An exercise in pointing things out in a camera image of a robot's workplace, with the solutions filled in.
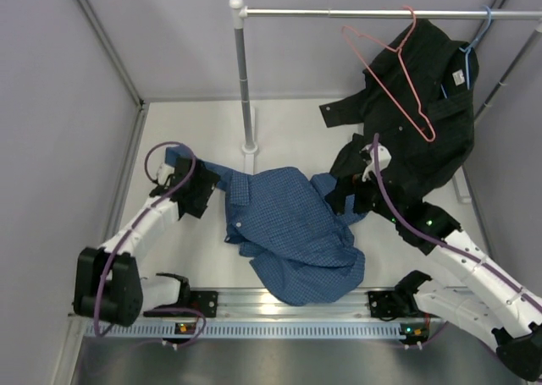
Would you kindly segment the blue plaid shirt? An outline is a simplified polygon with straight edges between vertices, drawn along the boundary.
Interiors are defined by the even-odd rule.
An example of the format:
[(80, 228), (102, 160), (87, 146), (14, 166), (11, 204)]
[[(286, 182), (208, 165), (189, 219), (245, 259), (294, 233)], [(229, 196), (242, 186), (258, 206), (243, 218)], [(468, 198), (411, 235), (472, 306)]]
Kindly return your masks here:
[(335, 215), (325, 196), (336, 180), (284, 167), (250, 175), (212, 162), (225, 194), (225, 242), (238, 245), (263, 286), (276, 297), (337, 300), (365, 278), (365, 255), (350, 226), (362, 214)]

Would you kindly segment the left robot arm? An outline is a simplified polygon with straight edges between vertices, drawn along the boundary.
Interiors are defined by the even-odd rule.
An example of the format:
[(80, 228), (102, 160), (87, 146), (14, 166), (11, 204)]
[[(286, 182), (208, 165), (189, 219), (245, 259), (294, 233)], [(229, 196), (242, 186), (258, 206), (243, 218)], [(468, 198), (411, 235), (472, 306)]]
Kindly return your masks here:
[(112, 238), (78, 256), (73, 310), (95, 323), (128, 327), (163, 307), (172, 316), (191, 308), (187, 278), (170, 272), (140, 275), (156, 241), (183, 216), (200, 218), (220, 180), (201, 160), (179, 157), (173, 172), (149, 193), (142, 208)]

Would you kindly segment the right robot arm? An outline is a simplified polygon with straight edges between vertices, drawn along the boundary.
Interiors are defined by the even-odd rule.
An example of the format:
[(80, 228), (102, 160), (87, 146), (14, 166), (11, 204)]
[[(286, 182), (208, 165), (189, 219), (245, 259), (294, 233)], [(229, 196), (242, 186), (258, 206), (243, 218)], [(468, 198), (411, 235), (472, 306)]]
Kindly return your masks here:
[(516, 376), (541, 379), (541, 298), (521, 285), (470, 238), (444, 209), (392, 184), (354, 175), (338, 179), (325, 200), (334, 212), (375, 212), (428, 260), (443, 267), (471, 292), (467, 298), (436, 276), (408, 273), (396, 286), (396, 309), (439, 316), (470, 333)]

